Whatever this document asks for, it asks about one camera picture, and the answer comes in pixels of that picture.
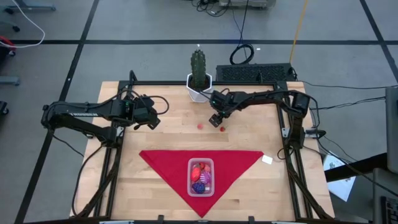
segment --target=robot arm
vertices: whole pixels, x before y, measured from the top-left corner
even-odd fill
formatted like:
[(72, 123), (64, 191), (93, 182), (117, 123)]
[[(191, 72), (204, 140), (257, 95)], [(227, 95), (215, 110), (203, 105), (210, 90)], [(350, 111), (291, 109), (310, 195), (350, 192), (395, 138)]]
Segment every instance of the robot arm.
[[(127, 94), (123, 100), (110, 99), (103, 103), (67, 103), (57, 101), (43, 107), (42, 125), (50, 130), (70, 128), (86, 136), (96, 136), (108, 147), (113, 147), (116, 141), (116, 128), (137, 124), (137, 130), (142, 125), (155, 129), (160, 123), (157, 112), (153, 109), (154, 102), (148, 96), (133, 97)], [(114, 121), (114, 126), (99, 127), (76, 117), (101, 117)]]
[[(284, 98), (293, 97), (292, 105), (288, 105)], [(229, 118), (235, 110), (243, 110), (252, 105), (276, 104), (293, 118), (292, 127), (286, 139), (286, 145), (301, 149), (305, 138), (302, 127), (303, 119), (307, 115), (311, 97), (299, 91), (264, 91), (260, 93), (245, 93), (243, 91), (228, 92), (226, 95), (214, 91), (211, 94), (210, 105), (218, 112), (209, 122), (218, 127), (223, 118)]]

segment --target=purple object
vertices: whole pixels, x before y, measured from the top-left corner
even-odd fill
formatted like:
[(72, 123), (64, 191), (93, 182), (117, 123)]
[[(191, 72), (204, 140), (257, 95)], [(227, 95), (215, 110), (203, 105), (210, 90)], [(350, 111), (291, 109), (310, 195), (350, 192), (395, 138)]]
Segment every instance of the purple object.
[(211, 174), (209, 172), (203, 172), (200, 174), (200, 181), (204, 184), (211, 182)]
[(192, 188), (198, 194), (203, 194), (205, 192), (205, 185), (200, 182), (192, 184)]

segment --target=white cable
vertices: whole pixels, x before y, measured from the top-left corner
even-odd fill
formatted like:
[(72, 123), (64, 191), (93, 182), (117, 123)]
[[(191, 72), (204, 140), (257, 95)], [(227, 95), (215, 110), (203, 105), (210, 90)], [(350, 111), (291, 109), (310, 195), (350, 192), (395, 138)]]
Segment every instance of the white cable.
[(29, 22), (31, 22), (31, 23), (32, 23), (33, 25), (35, 25), (40, 31), (42, 31), (43, 37), (42, 37), (42, 39), (40, 40), (39, 43), (37, 43), (37, 44), (25, 45), (25, 46), (12, 46), (12, 45), (5, 44), (5, 43), (3, 43), (3, 42), (1, 42), (1, 41), (0, 41), (0, 44), (3, 45), (3, 46), (6, 46), (6, 47), (12, 47), (12, 48), (26, 48), (26, 47), (35, 47), (35, 46), (40, 45), (40, 44), (43, 42), (44, 37), (45, 37), (45, 32), (44, 32), (44, 30), (42, 30), (42, 28), (40, 28), (36, 23), (34, 23), (31, 19), (29, 19), (29, 18), (25, 15), (25, 13), (24, 13), (24, 12), (22, 11), (22, 9), (19, 7), (18, 3), (15, 2), (15, 0), (12, 0), (12, 1), (13, 1), (13, 3), (18, 7), (18, 9), (19, 9), (20, 12), (22, 13), (22, 15), (24, 15), (24, 17), (25, 17)]

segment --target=white paper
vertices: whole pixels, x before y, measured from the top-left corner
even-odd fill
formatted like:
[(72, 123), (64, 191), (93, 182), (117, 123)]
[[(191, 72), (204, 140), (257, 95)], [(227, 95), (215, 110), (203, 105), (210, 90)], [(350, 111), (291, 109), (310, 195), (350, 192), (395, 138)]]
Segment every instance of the white paper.
[(261, 161), (262, 161), (262, 162), (265, 162), (266, 164), (270, 164), (270, 165), (272, 164), (272, 158), (269, 157), (269, 156), (266, 156), (266, 155), (263, 155), (263, 156), (262, 156)]
[[(343, 166), (344, 163), (334, 156), (327, 155), (323, 161), (323, 170), (332, 169), (335, 167)], [(353, 188), (355, 177), (350, 177), (344, 180), (337, 180), (328, 183), (328, 188), (331, 193), (347, 202), (349, 193)]]

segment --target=potted cactus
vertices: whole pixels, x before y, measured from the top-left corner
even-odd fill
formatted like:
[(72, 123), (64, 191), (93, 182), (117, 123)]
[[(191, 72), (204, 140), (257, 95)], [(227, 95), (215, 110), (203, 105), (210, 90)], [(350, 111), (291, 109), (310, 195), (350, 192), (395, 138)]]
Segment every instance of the potted cactus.
[(213, 91), (211, 75), (206, 73), (206, 58), (201, 50), (196, 50), (191, 57), (192, 73), (187, 76), (187, 88), (194, 102), (205, 103)]

